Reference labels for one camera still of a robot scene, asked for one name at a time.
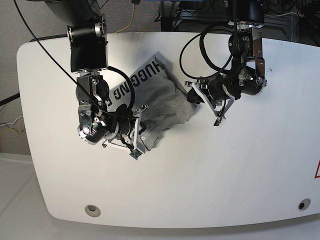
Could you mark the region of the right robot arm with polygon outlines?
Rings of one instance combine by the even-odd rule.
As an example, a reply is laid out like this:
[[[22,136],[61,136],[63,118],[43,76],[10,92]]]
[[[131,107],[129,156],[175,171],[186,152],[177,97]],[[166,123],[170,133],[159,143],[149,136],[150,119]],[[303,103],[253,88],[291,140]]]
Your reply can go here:
[[[103,140],[127,150],[134,157],[145,152],[139,136],[146,126],[141,122],[143,108],[134,108],[135,90],[129,77],[108,65],[107,23],[94,0],[47,0],[49,9],[67,25],[70,42],[70,71],[77,73],[79,136],[90,144]],[[121,75],[128,85],[130,100],[110,110],[110,88],[100,74],[109,70]]]

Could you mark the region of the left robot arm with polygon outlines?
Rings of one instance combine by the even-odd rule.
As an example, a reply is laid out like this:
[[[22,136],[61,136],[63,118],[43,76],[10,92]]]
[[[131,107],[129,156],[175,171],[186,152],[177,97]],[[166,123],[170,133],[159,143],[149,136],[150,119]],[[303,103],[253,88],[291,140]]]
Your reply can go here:
[[[204,61],[215,73],[195,77],[183,71],[191,79],[184,83],[190,88],[187,100],[196,105],[204,103],[216,116],[215,126],[225,119],[228,109],[242,94],[256,96],[267,86],[260,31],[265,24],[262,1],[228,0],[226,8],[228,22],[233,24],[233,32],[228,39],[230,56],[226,64],[218,67],[207,54],[205,37],[218,26],[211,23],[196,38],[199,39]]]

